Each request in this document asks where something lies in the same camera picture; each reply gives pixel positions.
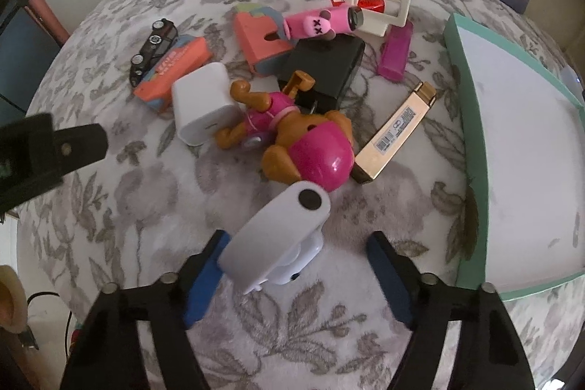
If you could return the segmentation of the black toy car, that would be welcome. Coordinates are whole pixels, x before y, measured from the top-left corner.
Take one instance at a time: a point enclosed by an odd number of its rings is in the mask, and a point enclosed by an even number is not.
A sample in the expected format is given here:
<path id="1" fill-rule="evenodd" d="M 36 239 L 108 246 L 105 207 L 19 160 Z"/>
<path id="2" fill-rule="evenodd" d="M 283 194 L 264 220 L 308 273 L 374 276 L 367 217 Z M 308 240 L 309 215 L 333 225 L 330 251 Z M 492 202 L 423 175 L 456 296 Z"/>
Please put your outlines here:
<path id="1" fill-rule="evenodd" d="M 172 21 L 162 18 L 153 22 L 148 39 L 130 60 L 129 81 L 132 88 L 136 88 L 143 81 L 147 73 L 176 43 L 177 38 L 178 30 Z"/>

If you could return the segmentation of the red white small bottle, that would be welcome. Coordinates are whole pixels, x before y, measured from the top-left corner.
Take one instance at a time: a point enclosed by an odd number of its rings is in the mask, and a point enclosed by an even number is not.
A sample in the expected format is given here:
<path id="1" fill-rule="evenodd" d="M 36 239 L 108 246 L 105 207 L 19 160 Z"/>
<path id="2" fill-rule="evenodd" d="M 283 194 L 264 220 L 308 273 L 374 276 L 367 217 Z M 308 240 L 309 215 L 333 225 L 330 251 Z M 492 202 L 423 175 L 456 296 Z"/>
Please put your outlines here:
<path id="1" fill-rule="evenodd" d="M 342 4 L 349 4 L 348 0 L 329 0 L 331 5 L 338 7 Z M 363 10 L 394 15 L 400 10 L 400 4 L 390 0 L 357 0 L 356 6 Z"/>

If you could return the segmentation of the pink rolled mat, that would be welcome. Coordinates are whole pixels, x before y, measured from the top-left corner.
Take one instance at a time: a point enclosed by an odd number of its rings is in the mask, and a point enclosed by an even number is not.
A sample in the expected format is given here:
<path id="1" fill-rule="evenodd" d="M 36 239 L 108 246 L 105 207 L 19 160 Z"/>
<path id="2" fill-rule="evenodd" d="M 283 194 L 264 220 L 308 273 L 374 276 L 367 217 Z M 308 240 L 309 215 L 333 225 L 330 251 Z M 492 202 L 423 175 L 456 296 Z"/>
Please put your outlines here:
<path id="1" fill-rule="evenodd" d="M 57 18 L 46 0 L 29 0 L 29 6 L 41 23 L 59 45 L 64 45 L 69 39 L 69 32 Z"/>

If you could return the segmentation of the orange knife toy green blade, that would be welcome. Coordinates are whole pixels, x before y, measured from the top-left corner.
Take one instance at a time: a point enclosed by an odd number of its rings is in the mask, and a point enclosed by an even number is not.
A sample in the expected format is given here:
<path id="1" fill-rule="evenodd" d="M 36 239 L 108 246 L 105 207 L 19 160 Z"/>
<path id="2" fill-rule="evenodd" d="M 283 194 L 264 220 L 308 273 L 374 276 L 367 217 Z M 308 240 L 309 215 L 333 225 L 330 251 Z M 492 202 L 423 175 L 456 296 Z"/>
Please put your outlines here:
<path id="1" fill-rule="evenodd" d="M 277 75 L 294 48 L 284 34 L 283 15 L 268 6 L 237 5 L 233 29 L 249 69 L 256 76 Z"/>

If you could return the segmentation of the white power adapter cube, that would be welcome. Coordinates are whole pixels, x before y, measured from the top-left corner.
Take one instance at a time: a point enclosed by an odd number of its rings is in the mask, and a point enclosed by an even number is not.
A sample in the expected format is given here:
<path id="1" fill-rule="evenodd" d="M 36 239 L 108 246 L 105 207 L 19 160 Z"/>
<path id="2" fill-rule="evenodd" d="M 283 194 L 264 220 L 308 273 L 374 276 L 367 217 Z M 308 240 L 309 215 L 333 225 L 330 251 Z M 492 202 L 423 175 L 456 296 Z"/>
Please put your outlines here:
<path id="1" fill-rule="evenodd" d="M 241 121 L 242 110 L 229 94 L 230 85 L 223 63 L 205 64 L 173 84 L 174 122 L 180 140 L 195 147 Z"/>

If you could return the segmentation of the white earbuds case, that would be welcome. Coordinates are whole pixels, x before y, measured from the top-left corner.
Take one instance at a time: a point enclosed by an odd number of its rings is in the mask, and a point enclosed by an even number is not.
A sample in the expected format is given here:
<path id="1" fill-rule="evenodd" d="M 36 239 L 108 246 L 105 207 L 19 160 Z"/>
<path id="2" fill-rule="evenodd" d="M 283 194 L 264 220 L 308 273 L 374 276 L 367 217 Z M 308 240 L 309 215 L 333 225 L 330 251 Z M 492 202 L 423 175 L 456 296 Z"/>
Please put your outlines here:
<path id="1" fill-rule="evenodd" d="M 321 252 L 330 211 L 322 187 L 294 183 L 236 232 L 219 255 L 219 268 L 243 294 L 294 281 Z"/>

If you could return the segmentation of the orange blue carrot knife toy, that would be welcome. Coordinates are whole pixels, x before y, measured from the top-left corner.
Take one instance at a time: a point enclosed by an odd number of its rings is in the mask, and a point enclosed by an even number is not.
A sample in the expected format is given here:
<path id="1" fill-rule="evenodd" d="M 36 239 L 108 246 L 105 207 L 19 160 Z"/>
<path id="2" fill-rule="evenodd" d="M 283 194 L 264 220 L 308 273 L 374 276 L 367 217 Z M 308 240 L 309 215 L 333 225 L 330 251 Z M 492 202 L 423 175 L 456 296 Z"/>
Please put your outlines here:
<path id="1" fill-rule="evenodd" d="M 146 73 L 134 95 L 157 113 L 171 104 L 173 84 L 202 67 L 212 57 L 205 38 L 180 35 L 170 49 Z"/>

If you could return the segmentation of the teal white tray box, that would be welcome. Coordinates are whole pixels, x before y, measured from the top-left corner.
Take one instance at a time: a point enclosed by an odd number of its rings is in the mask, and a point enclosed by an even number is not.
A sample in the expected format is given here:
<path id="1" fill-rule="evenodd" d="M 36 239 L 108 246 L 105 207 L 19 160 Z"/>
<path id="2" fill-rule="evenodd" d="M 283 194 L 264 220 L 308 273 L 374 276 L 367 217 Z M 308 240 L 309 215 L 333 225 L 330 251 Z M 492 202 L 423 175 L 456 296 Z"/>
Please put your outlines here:
<path id="1" fill-rule="evenodd" d="M 584 106 L 534 56 L 458 14 L 443 31 L 465 144 L 471 249 L 457 284 L 505 301 L 584 273 Z"/>

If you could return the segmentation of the black rectangular box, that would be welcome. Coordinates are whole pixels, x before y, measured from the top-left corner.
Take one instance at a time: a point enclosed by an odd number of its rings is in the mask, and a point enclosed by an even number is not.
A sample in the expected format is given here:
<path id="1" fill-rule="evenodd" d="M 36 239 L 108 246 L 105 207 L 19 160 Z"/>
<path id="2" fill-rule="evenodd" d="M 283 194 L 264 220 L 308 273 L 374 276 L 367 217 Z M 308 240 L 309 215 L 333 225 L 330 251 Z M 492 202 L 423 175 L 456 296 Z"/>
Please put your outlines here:
<path id="1" fill-rule="evenodd" d="M 301 39 L 277 73 L 279 87 L 283 89 L 291 75 L 301 70 L 309 74 L 315 83 L 312 89 L 299 91 L 295 103 L 317 114 L 339 110 L 364 50 L 363 39 L 352 35 L 336 35 L 331 41 Z"/>

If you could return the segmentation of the brown pink puppy toy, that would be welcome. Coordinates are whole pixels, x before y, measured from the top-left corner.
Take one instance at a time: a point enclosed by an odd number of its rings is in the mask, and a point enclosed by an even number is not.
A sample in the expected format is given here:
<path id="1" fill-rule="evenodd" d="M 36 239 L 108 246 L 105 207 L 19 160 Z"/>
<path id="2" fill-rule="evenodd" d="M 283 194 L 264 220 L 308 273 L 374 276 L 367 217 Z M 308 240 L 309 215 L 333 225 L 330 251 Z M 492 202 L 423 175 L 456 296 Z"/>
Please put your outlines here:
<path id="1" fill-rule="evenodd" d="M 215 143 L 230 149 L 252 137 L 270 135 L 273 142 L 261 161 L 268 179 L 287 185 L 310 181 L 327 192 L 335 191 L 349 179 L 354 166 L 352 124 L 337 110 L 323 115 L 301 112 L 295 97 L 314 83 L 300 70 L 276 92 L 253 92 L 248 81 L 234 81 L 230 96 L 246 107 L 245 116 L 236 126 L 219 130 Z"/>

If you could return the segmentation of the gold rectangular lighter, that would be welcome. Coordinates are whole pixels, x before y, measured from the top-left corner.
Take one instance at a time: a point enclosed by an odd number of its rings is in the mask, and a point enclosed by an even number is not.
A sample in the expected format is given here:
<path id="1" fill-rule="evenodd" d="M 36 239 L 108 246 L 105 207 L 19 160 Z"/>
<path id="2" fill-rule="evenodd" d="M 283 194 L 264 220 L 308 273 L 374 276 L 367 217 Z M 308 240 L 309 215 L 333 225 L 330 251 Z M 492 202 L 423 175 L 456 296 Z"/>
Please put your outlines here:
<path id="1" fill-rule="evenodd" d="M 412 135 L 436 100 L 436 89 L 420 82 L 393 116 L 359 150 L 352 169 L 360 183 L 374 181 Z"/>

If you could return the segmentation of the magenta plastic case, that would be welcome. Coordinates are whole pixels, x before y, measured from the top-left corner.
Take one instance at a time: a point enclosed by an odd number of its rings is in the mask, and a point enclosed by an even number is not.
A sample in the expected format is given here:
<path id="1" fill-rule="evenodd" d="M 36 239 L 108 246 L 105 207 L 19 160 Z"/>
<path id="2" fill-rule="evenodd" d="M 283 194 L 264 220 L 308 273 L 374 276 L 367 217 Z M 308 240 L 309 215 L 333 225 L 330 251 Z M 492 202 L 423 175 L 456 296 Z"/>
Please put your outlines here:
<path id="1" fill-rule="evenodd" d="M 377 73 L 380 76 L 394 83 L 403 81 L 413 31 L 414 25 L 411 21 L 407 21 L 403 27 L 390 28 L 377 66 Z"/>

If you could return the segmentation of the floral grey white blanket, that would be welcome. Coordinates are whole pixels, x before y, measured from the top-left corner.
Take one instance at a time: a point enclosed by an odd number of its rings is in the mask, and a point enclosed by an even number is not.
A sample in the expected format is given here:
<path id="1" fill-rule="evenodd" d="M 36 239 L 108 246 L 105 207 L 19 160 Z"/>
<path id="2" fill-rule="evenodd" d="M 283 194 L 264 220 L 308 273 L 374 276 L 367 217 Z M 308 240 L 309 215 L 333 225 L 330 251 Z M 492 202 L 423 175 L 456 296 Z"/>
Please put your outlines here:
<path id="1" fill-rule="evenodd" d="M 250 71 L 232 30 L 238 5 L 283 13 L 329 0 L 103 0 L 57 55 L 30 110 L 58 128 L 100 124 L 106 158 L 64 178 L 21 207 L 20 235 L 78 320 L 103 285 L 147 285 L 181 267 L 219 229 L 236 232 L 282 185 L 261 170 L 257 148 L 189 147 L 170 115 L 137 99 L 129 61 L 160 18 L 202 37 L 232 78 Z M 464 232 L 465 147 L 456 82 L 443 42 L 452 14 L 468 17 L 536 57 L 565 66 L 561 49 L 499 0 L 412 0 L 415 26 L 404 83 L 376 72 L 368 45 L 341 109 L 362 147 L 411 88 L 426 81 L 438 98 L 372 183 L 347 182 L 331 196 L 324 248 L 297 280 L 242 295 L 223 281 L 190 332 L 215 389 L 384 389 L 410 334 L 395 321 L 366 259 L 365 239 L 383 231 L 423 271 L 452 281 Z"/>

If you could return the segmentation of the pink smart watch band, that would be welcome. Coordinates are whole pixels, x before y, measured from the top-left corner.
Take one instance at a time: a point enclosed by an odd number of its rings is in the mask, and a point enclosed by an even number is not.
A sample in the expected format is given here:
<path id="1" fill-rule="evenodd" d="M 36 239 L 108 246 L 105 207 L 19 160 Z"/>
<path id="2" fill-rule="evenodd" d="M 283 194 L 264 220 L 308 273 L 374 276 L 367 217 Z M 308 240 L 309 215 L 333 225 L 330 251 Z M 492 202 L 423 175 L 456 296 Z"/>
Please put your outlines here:
<path id="1" fill-rule="evenodd" d="M 342 4 L 315 9 L 284 18 L 284 33 L 288 39 L 334 39 L 336 35 L 351 34 L 363 25 L 362 9 Z"/>

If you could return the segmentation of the white plastic frame clip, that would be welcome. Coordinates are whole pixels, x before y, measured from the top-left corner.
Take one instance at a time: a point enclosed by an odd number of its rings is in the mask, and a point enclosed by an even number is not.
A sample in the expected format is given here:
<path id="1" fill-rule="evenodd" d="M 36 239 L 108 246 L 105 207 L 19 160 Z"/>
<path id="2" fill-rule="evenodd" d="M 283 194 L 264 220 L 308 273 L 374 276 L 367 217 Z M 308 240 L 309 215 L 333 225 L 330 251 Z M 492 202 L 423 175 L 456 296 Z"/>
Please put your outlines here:
<path id="1" fill-rule="evenodd" d="M 411 0 L 346 0 L 363 13 L 360 33 L 384 38 L 390 27 L 402 28 L 407 23 Z"/>

